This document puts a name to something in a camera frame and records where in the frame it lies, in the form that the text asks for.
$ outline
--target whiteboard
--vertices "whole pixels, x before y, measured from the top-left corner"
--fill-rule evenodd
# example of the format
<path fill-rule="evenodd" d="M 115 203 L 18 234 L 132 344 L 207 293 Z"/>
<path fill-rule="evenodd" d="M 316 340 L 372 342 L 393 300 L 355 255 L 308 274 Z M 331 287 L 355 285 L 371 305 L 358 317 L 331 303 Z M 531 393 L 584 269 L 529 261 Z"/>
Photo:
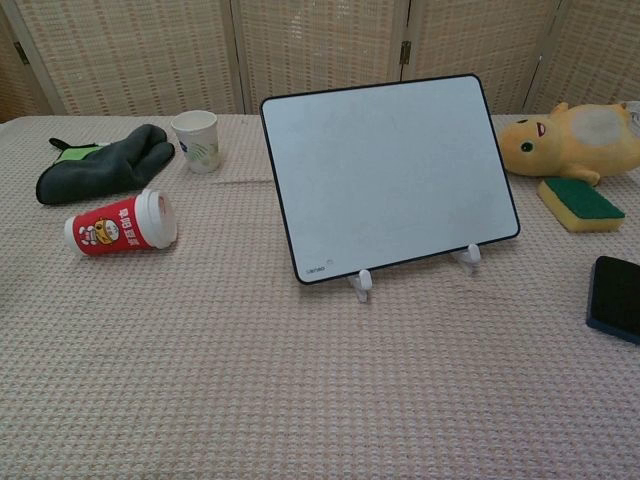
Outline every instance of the whiteboard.
<path fill-rule="evenodd" d="M 520 231 L 474 75 L 272 97 L 261 115 L 302 283 Z"/>

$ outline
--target yellow sponge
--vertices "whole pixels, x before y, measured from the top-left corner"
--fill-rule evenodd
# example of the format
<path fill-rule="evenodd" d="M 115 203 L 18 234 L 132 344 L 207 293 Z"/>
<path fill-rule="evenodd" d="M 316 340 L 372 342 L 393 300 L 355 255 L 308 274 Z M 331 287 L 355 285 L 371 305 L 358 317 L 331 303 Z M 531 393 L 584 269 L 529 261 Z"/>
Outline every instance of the yellow sponge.
<path fill-rule="evenodd" d="M 570 232 L 607 232 L 624 222 L 622 211 L 581 180 L 548 178 L 538 195 Z"/>

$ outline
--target red cup with cartoon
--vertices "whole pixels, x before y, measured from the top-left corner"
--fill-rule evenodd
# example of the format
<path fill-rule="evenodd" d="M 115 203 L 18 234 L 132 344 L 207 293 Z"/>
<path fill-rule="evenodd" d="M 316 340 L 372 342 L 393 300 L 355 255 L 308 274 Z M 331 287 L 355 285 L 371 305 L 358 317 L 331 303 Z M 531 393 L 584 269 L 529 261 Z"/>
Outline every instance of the red cup with cartoon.
<path fill-rule="evenodd" d="M 64 224 L 66 243 L 82 255 L 166 248 L 177 234 L 169 200 L 149 188 L 138 196 L 68 218 Z"/>

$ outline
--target black oven mitt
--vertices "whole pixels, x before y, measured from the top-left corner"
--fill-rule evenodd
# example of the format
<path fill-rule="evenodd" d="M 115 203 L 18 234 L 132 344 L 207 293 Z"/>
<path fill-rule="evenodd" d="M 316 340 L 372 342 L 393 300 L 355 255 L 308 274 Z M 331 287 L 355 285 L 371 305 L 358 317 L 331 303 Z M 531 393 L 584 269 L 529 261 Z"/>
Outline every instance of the black oven mitt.
<path fill-rule="evenodd" d="M 45 205 L 144 188 L 174 154 L 166 132 L 148 124 L 106 146 L 49 142 L 62 153 L 36 185 L 36 197 Z"/>

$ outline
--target cartoon print on cup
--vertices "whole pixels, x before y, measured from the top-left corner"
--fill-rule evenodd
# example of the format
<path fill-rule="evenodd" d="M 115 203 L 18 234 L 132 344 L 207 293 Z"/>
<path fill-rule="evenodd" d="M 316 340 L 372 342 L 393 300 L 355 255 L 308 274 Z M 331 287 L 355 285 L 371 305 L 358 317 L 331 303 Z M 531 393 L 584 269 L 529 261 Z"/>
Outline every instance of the cartoon print on cup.
<path fill-rule="evenodd" d="M 80 235 L 84 235 L 80 241 L 83 245 L 111 245 L 120 237 L 120 229 L 116 222 L 108 218 L 101 218 L 95 224 L 78 229 Z"/>

